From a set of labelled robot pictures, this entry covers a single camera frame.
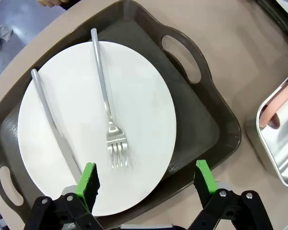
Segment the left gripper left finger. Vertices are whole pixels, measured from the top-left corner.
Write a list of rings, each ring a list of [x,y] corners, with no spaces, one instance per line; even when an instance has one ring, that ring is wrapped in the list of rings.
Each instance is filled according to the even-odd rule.
[[[103,229],[92,215],[100,182],[95,163],[87,163],[75,192],[52,200],[49,196],[38,197],[25,230],[61,230],[65,224],[73,223],[79,230]]]

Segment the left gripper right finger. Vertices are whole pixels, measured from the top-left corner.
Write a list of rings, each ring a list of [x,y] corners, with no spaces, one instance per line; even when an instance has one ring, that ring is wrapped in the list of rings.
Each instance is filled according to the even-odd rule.
[[[230,220],[237,230],[273,229],[259,194],[247,190],[237,195],[219,188],[206,160],[196,161],[193,184],[203,209],[188,229],[214,230],[222,219]]]

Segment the person's right hand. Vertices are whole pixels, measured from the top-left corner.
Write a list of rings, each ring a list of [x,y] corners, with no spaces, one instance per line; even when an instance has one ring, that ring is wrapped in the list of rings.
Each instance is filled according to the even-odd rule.
[[[54,6],[60,6],[63,3],[68,3],[69,0],[36,0],[40,5],[44,7],[54,7]]]

